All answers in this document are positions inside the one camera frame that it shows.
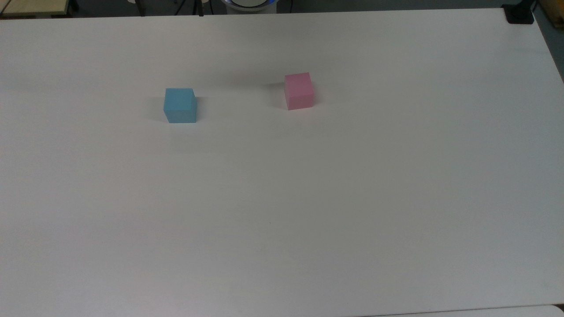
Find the black object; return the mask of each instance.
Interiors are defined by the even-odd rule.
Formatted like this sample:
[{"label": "black object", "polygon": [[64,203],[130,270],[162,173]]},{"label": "black object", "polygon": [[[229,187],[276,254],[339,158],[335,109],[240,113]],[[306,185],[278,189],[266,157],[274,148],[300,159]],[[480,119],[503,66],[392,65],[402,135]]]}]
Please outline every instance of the black object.
[{"label": "black object", "polygon": [[502,5],[505,18],[511,24],[532,24],[535,18],[532,16],[531,6],[536,0],[523,0],[516,5]]},{"label": "black object", "polygon": [[198,15],[204,16],[204,7],[202,7],[202,0],[195,0],[196,5],[198,6]]},{"label": "black object", "polygon": [[78,6],[78,2],[76,2],[76,0],[70,0],[69,5],[74,12],[80,10],[80,7]]},{"label": "black object", "polygon": [[139,16],[145,16],[145,4],[142,0],[135,0],[135,5],[139,11]]}]

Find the blue cube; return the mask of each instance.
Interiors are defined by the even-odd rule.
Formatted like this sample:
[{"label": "blue cube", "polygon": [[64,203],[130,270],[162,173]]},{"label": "blue cube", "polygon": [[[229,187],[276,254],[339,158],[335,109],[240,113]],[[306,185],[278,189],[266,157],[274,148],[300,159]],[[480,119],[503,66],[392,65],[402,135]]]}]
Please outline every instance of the blue cube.
[{"label": "blue cube", "polygon": [[165,93],[166,118],[171,124],[196,122],[196,96],[191,88],[167,88]]}]

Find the round white object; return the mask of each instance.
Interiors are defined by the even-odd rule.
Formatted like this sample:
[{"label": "round white object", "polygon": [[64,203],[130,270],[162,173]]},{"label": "round white object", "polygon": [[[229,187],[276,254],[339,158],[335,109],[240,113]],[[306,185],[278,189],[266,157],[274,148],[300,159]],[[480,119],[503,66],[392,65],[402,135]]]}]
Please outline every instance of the round white object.
[{"label": "round white object", "polygon": [[259,6],[268,0],[231,0],[236,5],[240,5],[241,7],[256,7]]}]

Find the white table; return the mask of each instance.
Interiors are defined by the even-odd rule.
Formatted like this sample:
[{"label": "white table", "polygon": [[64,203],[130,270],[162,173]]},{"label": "white table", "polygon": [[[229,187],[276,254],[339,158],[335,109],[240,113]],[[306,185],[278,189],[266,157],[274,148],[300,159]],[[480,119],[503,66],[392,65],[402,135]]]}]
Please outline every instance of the white table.
[{"label": "white table", "polygon": [[[564,85],[536,24],[489,9],[0,30],[3,317],[564,302]],[[287,111],[298,72],[318,103]],[[198,123],[166,123],[167,87],[194,88]]]},{"label": "white table", "polygon": [[426,314],[395,315],[396,317],[564,317],[564,312],[555,306],[511,307],[479,309]]}]

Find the chair leg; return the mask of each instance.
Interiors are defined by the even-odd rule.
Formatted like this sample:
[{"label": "chair leg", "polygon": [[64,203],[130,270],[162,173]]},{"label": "chair leg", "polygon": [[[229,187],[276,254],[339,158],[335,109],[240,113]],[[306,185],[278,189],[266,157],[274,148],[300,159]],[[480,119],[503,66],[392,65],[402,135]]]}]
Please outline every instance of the chair leg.
[{"label": "chair leg", "polygon": [[78,2],[76,2],[76,0],[69,0],[69,5],[72,8],[72,11],[74,12],[80,10],[80,7],[78,6]]},{"label": "chair leg", "polygon": [[135,0],[135,4],[137,5],[137,10],[139,10],[139,16],[145,16],[145,4],[143,0]]}]

